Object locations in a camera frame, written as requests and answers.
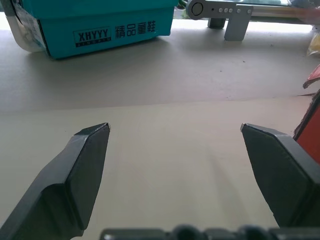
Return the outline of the red crumpled wrapper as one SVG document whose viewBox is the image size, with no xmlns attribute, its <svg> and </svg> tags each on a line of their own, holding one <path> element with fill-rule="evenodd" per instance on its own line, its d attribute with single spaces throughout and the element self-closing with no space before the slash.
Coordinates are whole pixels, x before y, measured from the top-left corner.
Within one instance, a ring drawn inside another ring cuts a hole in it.
<svg viewBox="0 0 320 240">
<path fill-rule="evenodd" d="M 320 64 L 312 71 L 302 87 L 307 89 L 311 84 L 320 80 Z"/>
</svg>

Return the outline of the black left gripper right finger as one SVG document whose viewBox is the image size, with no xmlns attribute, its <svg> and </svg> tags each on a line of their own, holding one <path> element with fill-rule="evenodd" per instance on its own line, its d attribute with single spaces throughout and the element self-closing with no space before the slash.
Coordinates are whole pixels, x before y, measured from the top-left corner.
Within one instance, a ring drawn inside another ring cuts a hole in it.
<svg viewBox="0 0 320 240">
<path fill-rule="evenodd" d="M 243 123 L 256 183 L 280 227 L 320 227 L 320 165 L 290 136 Z"/>
</svg>

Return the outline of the red cardboard box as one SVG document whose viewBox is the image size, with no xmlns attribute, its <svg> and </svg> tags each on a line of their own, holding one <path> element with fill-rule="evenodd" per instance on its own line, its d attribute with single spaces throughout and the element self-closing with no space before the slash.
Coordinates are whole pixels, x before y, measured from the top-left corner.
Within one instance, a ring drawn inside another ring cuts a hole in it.
<svg viewBox="0 0 320 240">
<path fill-rule="evenodd" d="M 293 139 L 320 165 L 320 89 L 294 130 Z"/>
</svg>

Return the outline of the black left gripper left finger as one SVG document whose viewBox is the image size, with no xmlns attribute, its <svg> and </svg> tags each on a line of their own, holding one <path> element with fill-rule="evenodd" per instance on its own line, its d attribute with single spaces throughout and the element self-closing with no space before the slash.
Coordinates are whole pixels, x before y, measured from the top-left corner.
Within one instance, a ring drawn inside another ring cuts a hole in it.
<svg viewBox="0 0 320 240">
<path fill-rule="evenodd" d="M 0 227 L 0 240 L 83 236 L 100 188 L 109 135 L 108 123 L 74 134 L 38 173 Z"/>
</svg>

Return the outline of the teal shoe box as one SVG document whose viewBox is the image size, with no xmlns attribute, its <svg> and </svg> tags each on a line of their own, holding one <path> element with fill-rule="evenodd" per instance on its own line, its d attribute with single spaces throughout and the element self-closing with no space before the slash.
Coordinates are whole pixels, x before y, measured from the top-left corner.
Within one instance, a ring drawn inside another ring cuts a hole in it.
<svg viewBox="0 0 320 240">
<path fill-rule="evenodd" d="M 178 0 L 0 0 L 0 5 L 21 7 L 36 18 L 44 52 L 63 59 L 169 36 Z"/>
</svg>

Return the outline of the yellow plastic bag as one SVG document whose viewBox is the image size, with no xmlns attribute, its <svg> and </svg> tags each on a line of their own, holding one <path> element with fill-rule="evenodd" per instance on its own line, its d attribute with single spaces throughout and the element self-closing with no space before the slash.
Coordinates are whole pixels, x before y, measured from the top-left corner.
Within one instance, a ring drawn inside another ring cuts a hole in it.
<svg viewBox="0 0 320 240">
<path fill-rule="evenodd" d="M 307 56 L 320 55 L 320 32 L 314 34 L 306 54 Z"/>
</svg>

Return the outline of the silver metal stand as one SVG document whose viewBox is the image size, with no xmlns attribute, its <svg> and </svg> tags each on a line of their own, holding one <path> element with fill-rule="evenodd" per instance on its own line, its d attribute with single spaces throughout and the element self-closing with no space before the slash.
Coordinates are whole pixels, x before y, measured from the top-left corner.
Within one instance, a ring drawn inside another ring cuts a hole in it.
<svg viewBox="0 0 320 240">
<path fill-rule="evenodd" d="M 208 27 L 211 29 L 223 28 L 223 22 L 228 20 L 224 39 L 242 41 L 245 38 L 254 6 L 234 1 L 189 0 L 185 10 L 192 20 L 208 18 Z"/>
</svg>

